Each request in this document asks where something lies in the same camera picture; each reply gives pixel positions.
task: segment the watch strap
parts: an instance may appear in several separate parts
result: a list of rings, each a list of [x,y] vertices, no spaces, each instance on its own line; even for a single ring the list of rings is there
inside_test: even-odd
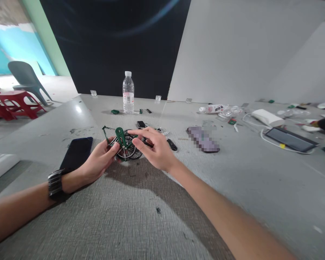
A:
[[[71,194],[67,194],[62,190],[61,177],[68,173],[64,172],[64,170],[54,171],[48,176],[48,196],[58,203],[66,201],[71,196]]]

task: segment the white wall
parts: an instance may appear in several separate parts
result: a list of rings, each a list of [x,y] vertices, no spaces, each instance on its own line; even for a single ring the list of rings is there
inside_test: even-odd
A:
[[[325,102],[325,22],[269,85],[265,96],[278,102]]]
[[[263,90],[325,20],[325,1],[192,0],[169,100],[242,104]]]

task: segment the green wall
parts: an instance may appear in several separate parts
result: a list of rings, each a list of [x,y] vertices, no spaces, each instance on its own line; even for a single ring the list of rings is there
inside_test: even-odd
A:
[[[40,38],[46,48],[49,57],[59,76],[70,76],[70,72],[61,54],[57,40],[47,17],[43,11],[40,0],[21,0],[24,4]]]

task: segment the tabletop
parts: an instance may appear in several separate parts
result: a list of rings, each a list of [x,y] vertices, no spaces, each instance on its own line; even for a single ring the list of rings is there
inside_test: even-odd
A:
[[[0,178],[0,198],[46,181],[59,168],[72,139],[91,136],[94,148],[104,139],[102,126],[135,129],[137,121],[144,121],[169,131],[179,160],[254,216],[298,258],[325,259],[325,152],[284,151],[264,142],[260,127],[242,122],[243,115],[236,132],[216,114],[198,114],[200,106],[204,104],[136,98],[135,110],[149,108],[152,113],[113,115],[111,110],[122,109],[121,97],[82,94],[0,140],[0,153],[14,153],[22,160]],[[248,109],[275,113],[286,107],[256,102]],[[325,114],[310,110],[312,119]],[[299,122],[303,120],[287,120],[288,130],[325,146],[324,134],[305,133]],[[211,128],[220,152],[199,151],[186,133],[189,126]],[[233,256],[183,187],[142,156],[112,164],[105,176],[1,242],[0,259],[10,258]]]

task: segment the gray plastic chair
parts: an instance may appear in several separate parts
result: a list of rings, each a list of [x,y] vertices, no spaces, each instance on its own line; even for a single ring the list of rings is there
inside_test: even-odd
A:
[[[37,78],[30,64],[24,61],[11,61],[8,63],[8,68],[20,84],[14,86],[14,90],[25,90],[27,92],[33,93],[44,106],[47,106],[47,102],[45,101],[40,92],[40,89],[42,89],[42,91],[47,95],[47,97],[49,97],[49,99],[53,101],[48,95],[47,91],[42,86],[39,79]]]

